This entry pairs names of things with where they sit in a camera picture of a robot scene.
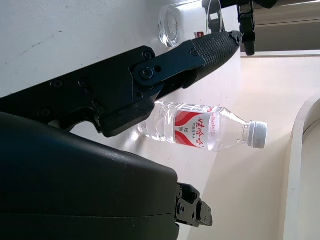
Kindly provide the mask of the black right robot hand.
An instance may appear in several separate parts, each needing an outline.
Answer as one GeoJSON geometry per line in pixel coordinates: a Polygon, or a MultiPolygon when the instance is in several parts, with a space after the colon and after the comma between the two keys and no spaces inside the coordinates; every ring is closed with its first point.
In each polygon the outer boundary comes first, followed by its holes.
{"type": "Polygon", "coordinates": [[[176,172],[71,133],[82,122],[114,137],[155,101],[223,66],[242,34],[217,32],[162,55],[147,46],[0,99],[3,240],[175,240],[211,226],[210,207],[176,172]]]}

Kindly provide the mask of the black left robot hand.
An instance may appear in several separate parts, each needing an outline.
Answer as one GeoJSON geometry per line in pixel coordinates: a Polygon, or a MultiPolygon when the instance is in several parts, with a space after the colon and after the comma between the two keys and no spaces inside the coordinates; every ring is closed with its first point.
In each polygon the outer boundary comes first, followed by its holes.
{"type": "Polygon", "coordinates": [[[247,56],[253,56],[256,52],[256,34],[254,19],[254,4],[265,8],[273,8],[277,0],[221,0],[222,9],[237,6],[238,22],[242,34],[242,44],[247,56]]]}

